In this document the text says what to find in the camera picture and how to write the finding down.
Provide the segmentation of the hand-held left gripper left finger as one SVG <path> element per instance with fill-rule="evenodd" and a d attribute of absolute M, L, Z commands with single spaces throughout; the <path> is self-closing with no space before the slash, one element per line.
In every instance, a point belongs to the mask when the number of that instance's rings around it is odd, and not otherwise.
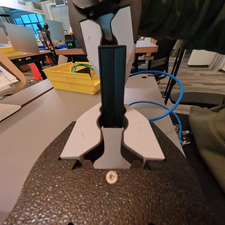
<path fill-rule="evenodd" d="M 98 103 L 75 122 L 72 132 L 60 155 L 61 159 L 75 159 L 94 163 L 104 153 L 101 103 Z"/>

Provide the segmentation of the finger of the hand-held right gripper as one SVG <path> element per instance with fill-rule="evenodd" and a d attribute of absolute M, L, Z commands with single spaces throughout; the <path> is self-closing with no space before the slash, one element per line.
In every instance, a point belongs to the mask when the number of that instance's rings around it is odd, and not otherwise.
<path fill-rule="evenodd" d="M 133 27 L 130 5 L 118 10 L 111 20 L 111 32 L 116 38 L 118 45 L 126 46 L 126 71 L 125 83 L 127 82 L 135 53 L 136 44 L 133 40 Z"/>
<path fill-rule="evenodd" d="M 100 73 L 98 46 L 100 46 L 102 41 L 102 28 L 93 20 L 82 21 L 80 22 L 80 26 L 87 52 L 87 59 L 89 60 L 92 68 L 99 77 Z"/>

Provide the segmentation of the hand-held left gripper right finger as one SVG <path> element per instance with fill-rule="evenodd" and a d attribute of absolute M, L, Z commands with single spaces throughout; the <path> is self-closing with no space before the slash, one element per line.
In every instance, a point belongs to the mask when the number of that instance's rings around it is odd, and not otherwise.
<path fill-rule="evenodd" d="M 121 155 L 130 164 L 139 161 L 163 161 L 165 156 L 150 122 L 140 112 L 124 104 Z"/>

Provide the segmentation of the yellow plastic bin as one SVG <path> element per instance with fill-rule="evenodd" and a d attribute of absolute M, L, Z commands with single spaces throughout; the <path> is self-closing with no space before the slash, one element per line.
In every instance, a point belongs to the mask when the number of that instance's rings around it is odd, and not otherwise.
<path fill-rule="evenodd" d="M 89 62 L 68 62 L 43 72 L 55 89 L 90 95 L 100 90 L 100 78 Z"/>

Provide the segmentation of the black ethernet port box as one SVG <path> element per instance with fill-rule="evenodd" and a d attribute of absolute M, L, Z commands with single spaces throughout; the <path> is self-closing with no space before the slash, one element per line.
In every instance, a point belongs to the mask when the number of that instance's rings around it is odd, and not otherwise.
<path fill-rule="evenodd" d="M 126 45 L 98 47 L 101 118 L 104 128 L 123 126 L 126 50 Z"/>

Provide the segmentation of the printed sign stand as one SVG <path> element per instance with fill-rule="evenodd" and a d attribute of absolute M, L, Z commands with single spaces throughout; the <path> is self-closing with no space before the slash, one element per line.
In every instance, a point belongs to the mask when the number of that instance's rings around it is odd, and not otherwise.
<path fill-rule="evenodd" d="M 44 48 L 47 48 L 48 47 L 48 44 L 47 44 L 47 41 L 44 38 L 41 30 L 37 30 L 37 32 L 38 32 L 38 35 L 39 35 L 39 39 L 40 39 L 41 43 L 43 44 Z"/>

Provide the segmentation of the metal badge clip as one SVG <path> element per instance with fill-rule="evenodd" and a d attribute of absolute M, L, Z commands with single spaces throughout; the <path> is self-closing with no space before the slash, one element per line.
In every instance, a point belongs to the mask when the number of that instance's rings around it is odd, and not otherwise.
<path fill-rule="evenodd" d="M 190 131 L 186 130 L 186 131 L 181 131 L 180 132 L 180 126 L 178 124 L 173 125 L 174 129 L 176 131 L 176 134 L 178 136 L 179 142 L 181 143 L 181 145 L 187 145 L 191 143 L 190 137 L 189 135 L 192 134 Z"/>

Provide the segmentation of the window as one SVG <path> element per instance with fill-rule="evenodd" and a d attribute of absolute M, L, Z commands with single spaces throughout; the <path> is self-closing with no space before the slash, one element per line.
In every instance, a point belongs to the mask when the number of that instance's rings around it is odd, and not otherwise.
<path fill-rule="evenodd" d="M 23 14 L 15 13 L 15 17 L 13 18 L 16 25 L 32 28 L 35 32 L 39 30 L 38 24 L 43 27 L 44 20 L 41 14 L 31 13 L 31 14 Z"/>

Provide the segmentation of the black metal stand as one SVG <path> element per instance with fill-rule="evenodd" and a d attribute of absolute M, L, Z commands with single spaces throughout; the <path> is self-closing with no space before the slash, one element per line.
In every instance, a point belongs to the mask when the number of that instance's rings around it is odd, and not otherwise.
<path fill-rule="evenodd" d="M 176 56 L 176 59 L 174 61 L 173 68 L 172 68 L 172 71 L 171 71 L 171 74 L 175 77 L 177 76 L 181 61 L 182 61 L 183 56 L 185 54 L 185 51 L 186 51 L 185 49 L 181 49 L 180 47 L 178 49 L 177 56 Z M 169 78 L 169 81 L 167 83 L 167 87 L 166 87 L 165 91 L 161 92 L 162 97 L 165 99 L 165 101 L 164 101 L 165 105 L 168 102 L 168 99 L 171 95 L 171 91 L 172 91 L 173 86 L 175 84 L 176 84 L 176 81 L 172 81 L 172 78 Z"/>

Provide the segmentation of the black office chair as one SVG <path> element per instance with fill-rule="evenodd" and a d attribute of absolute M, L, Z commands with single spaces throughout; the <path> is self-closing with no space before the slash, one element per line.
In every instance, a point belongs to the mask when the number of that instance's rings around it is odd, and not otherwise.
<path fill-rule="evenodd" d="M 151 54 L 153 60 L 148 61 L 148 71 L 168 72 L 169 58 L 174 46 L 174 41 L 164 38 L 156 42 L 157 52 Z"/>

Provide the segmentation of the person's olive sweatshirt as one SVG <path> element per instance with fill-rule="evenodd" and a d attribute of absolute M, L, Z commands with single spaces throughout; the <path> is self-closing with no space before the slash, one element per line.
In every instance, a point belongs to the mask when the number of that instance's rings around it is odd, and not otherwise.
<path fill-rule="evenodd" d="M 189 124 L 202 159 L 225 191 L 225 105 L 192 106 Z"/>

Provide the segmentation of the black chair seat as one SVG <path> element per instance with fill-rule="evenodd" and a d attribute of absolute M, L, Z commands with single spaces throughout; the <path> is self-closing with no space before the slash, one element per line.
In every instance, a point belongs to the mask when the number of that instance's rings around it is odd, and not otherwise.
<path fill-rule="evenodd" d="M 205 92 L 185 92 L 179 104 L 210 109 L 219 105 L 224 105 L 225 95 Z"/>

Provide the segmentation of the yellow storage bin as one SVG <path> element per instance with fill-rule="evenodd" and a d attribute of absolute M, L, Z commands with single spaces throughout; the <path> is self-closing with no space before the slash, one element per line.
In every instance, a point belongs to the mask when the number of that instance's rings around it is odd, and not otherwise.
<path fill-rule="evenodd" d="M 17 56 L 17 55 L 22 55 L 22 52 L 20 51 L 15 51 L 13 47 L 0 47 L 0 50 L 2 53 L 5 54 L 7 57 L 11 56 Z"/>

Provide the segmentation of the printed paper sheet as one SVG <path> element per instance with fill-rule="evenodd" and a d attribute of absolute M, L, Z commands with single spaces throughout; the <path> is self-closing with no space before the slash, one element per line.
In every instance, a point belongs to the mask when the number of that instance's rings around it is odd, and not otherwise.
<path fill-rule="evenodd" d="M 5 69 L 3 66 L 0 66 L 0 91 L 6 91 L 14 88 L 14 83 L 17 83 L 19 81 L 20 79 L 10 70 Z"/>

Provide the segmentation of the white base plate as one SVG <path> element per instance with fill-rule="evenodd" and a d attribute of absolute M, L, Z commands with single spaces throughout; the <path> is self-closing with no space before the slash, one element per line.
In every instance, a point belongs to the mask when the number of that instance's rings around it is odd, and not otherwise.
<path fill-rule="evenodd" d="M 0 104 L 0 121 L 6 119 L 10 115 L 19 111 L 21 106 L 19 105 L 10 105 L 10 104 Z"/>

